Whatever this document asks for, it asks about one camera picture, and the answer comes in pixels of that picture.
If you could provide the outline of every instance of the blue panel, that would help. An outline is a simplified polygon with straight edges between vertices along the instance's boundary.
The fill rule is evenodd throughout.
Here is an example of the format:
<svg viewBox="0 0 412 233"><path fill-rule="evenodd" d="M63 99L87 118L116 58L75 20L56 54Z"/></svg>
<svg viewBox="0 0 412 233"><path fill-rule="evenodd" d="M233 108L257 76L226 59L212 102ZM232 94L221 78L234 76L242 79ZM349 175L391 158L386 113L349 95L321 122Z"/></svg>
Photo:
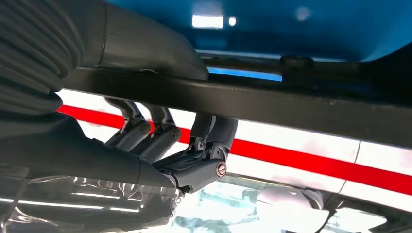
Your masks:
<svg viewBox="0 0 412 233"><path fill-rule="evenodd" d="M411 0L110 0L200 50L372 61L412 42Z"/></svg>
<svg viewBox="0 0 412 233"><path fill-rule="evenodd" d="M209 73L211 74L227 74L227 75L241 76L241 77L248 77L248 78L282 81L282 76L278 74L244 71L244 70L237 70L237 69L213 68L213 67L209 67L208 69L209 69Z"/></svg>

